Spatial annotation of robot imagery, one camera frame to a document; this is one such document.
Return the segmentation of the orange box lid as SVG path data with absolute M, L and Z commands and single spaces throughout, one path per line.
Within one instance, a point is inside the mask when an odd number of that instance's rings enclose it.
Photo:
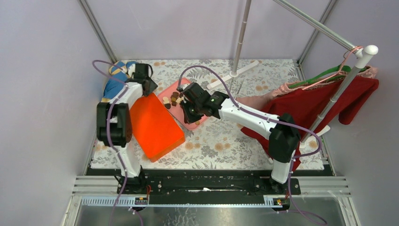
M 139 98 L 129 113 L 133 137 L 151 162 L 185 142 L 183 130 L 155 94 Z

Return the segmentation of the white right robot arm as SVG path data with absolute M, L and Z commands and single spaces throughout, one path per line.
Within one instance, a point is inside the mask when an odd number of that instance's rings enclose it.
M 237 102 L 229 94 L 220 91 L 209 94 L 195 82 L 178 86 L 177 91 L 184 98 L 180 107 L 185 123 L 195 123 L 204 116 L 214 117 L 238 123 L 268 140 L 268 155 L 273 159 L 270 188 L 276 194 L 288 189 L 291 162 L 300 138 L 290 115 L 263 113 Z

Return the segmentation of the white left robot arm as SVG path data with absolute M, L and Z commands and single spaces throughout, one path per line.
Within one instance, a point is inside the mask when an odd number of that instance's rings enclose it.
M 122 86 L 109 102 L 100 102 L 96 107 L 96 137 L 117 155 L 121 175 L 130 178 L 128 188 L 139 194 L 145 190 L 146 181 L 141 178 L 142 167 L 137 157 L 129 150 L 133 129 L 130 109 L 142 97 L 147 97 L 157 88 L 152 80 L 153 68 L 149 64 L 132 63 L 119 70 L 125 80 L 107 74 L 106 77 Z

